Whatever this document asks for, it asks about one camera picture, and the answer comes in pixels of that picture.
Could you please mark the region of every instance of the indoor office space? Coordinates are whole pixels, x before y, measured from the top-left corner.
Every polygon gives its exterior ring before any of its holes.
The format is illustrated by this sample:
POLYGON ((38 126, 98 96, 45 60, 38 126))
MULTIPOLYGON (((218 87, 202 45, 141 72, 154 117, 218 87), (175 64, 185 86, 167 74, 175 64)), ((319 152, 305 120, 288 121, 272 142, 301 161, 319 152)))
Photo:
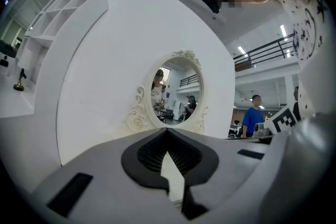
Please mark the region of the indoor office space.
POLYGON ((332 217, 333 0, 1 3, 11 221, 332 217))

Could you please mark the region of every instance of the man in blue shirt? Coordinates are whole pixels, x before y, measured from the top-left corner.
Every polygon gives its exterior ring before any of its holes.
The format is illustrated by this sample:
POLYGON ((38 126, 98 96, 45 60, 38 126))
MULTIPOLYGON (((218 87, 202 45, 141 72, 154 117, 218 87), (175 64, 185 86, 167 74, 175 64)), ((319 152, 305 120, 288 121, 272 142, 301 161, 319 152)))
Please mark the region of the man in blue shirt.
POLYGON ((261 105, 261 97, 259 95, 254 95, 252 97, 253 106, 249 108, 243 119, 243 136, 251 137, 253 135, 254 126, 259 122, 264 122, 264 117, 262 112, 259 110, 261 105))

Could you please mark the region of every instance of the window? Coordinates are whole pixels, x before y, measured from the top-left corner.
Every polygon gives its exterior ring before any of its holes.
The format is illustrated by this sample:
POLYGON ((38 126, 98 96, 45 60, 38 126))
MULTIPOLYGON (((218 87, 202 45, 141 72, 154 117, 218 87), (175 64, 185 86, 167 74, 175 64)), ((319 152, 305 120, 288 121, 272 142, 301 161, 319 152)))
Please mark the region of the window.
POLYGON ((170 69, 167 69, 167 68, 164 68, 164 67, 161 67, 160 68, 162 71, 163 71, 163 80, 162 80, 162 85, 167 85, 168 83, 168 78, 169 78, 169 74, 170 74, 170 69))

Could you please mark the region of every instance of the black slot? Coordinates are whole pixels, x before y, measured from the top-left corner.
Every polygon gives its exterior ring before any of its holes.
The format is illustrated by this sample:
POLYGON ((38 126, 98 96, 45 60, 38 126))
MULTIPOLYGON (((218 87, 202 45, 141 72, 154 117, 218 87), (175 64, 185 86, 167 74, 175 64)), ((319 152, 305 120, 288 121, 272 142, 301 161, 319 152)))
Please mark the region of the black slot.
POLYGON ((248 150, 240 150, 237 153, 240 155, 246 156, 246 157, 254 158, 254 159, 262 159, 264 156, 264 153, 248 151, 248 150))
POLYGON ((48 207, 59 215, 67 217, 92 179, 93 177, 90 175, 78 173, 51 200, 48 207))

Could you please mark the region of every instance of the white shirt with black print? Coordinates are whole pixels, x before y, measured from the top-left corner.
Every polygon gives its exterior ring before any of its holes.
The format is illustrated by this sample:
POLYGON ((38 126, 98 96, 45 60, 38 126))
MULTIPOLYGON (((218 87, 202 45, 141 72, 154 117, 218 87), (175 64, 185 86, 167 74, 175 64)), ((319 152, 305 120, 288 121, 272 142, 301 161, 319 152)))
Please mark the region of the white shirt with black print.
POLYGON ((328 101, 336 94, 336 74, 330 75, 336 71, 335 21, 328 5, 325 0, 281 0, 281 4, 293 21, 301 118, 335 111, 335 102, 328 101))

